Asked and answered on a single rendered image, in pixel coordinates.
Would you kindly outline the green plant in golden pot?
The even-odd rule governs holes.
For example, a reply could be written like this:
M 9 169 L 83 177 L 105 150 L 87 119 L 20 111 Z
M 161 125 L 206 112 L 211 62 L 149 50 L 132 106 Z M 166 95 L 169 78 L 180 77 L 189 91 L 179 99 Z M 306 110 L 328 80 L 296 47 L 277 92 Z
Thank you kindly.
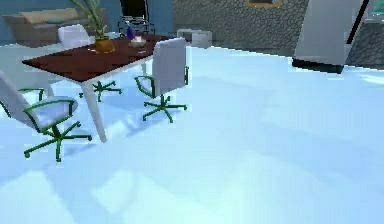
M 108 25 L 104 22 L 104 11 L 100 0 L 70 0 L 87 17 L 88 24 L 95 34 L 95 50 L 98 53 L 110 53 L 115 50 L 112 41 L 106 35 Z

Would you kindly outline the white swivel chair green base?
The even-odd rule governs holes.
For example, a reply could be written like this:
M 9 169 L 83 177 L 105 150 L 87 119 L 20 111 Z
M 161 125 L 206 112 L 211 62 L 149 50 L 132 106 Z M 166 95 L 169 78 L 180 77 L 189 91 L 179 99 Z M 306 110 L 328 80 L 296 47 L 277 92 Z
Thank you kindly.
M 24 91 L 38 91 L 39 100 L 33 104 L 28 103 L 22 95 Z M 58 125 L 73 117 L 78 102 L 67 96 L 47 96 L 44 98 L 43 94 L 42 88 L 17 89 L 0 70 L 0 106 L 7 116 L 33 128 L 40 134 L 51 136 L 50 140 L 25 150 L 24 156 L 29 158 L 30 154 L 37 149 L 55 143 L 55 159 L 57 162 L 61 162 L 60 153 L 63 140 L 83 138 L 91 141 L 92 136 L 89 134 L 70 135 L 75 127 L 81 126 L 79 121 L 60 132 Z
M 58 29 L 58 39 L 65 50 L 91 44 L 91 38 L 81 24 L 60 27 Z M 122 93 L 120 88 L 116 88 L 115 81 L 108 84 L 103 84 L 101 81 L 97 81 L 93 84 L 93 90 L 97 94 L 98 101 L 101 101 L 101 95 L 105 91 L 114 91 L 119 94 Z
M 188 84 L 189 67 L 186 64 L 186 40 L 181 37 L 157 42 L 152 59 L 152 74 L 134 78 L 138 90 L 151 99 L 160 98 L 158 104 L 144 102 L 145 107 L 153 110 L 142 116 L 146 120 L 150 115 L 163 111 L 173 122 L 169 109 L 187 109 L 185 104 L 170 104 L 171 98 L 166 93 L 182 88 Z

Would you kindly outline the white fridge with black base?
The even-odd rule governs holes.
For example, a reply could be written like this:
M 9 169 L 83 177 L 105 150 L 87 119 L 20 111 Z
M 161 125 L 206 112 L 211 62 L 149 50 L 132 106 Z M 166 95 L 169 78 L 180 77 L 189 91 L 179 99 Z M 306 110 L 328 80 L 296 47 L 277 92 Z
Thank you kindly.
M 346 44 L 362 0 L 308 0 L 292 66 L 341 74 L 352 44 Z

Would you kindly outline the gold framed picture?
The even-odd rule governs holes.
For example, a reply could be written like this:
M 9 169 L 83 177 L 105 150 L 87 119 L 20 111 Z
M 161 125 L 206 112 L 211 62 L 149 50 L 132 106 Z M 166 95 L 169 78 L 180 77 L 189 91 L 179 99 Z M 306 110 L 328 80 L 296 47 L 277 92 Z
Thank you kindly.
M 246 6 L 275 8 L 280 7 L 282 0 L 246 0 Z

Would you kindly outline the brown table with white legs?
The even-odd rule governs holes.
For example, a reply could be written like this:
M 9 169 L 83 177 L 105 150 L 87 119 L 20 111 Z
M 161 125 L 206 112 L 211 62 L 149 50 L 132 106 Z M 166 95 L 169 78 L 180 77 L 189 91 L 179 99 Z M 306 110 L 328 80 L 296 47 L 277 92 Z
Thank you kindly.
M 168 39 L 168 36 L 155 34 L 142 34 L 142 37 L 146 41 L 143 47 L 131 47 L 126 38 L 120 37 L 112 39 L 114 51 L 110 53 L 92 52 L 93 45 L 87 45 L 23 60 L 22 63 L 78 84 L 98 136 L 102 142 L 106 142 L 105 128 L 92 84 L 125 69 L 144 64 L 153 57 L 156 43 Z

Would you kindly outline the grey box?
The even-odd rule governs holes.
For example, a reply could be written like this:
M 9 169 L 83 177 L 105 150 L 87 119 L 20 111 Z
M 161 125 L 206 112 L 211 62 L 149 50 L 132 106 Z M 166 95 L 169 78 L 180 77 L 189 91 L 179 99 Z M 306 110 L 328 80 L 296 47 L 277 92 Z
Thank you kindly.
M 191 47 L 209 48 L 212 46 L 211 31 L 178 29 L 177 36 L 184 38 Z

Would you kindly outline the brown sofa with beige cushions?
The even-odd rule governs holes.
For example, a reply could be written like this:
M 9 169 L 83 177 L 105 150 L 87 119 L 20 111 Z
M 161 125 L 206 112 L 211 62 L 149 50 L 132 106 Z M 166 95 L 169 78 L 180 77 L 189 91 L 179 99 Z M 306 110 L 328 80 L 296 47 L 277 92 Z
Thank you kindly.
M 3 15 L 17 44 L 37 48 L 58 42 L 58 29 L 81 24 L 90 36 L 95 35 L 87 16 L 75 8 L 51 9 Z

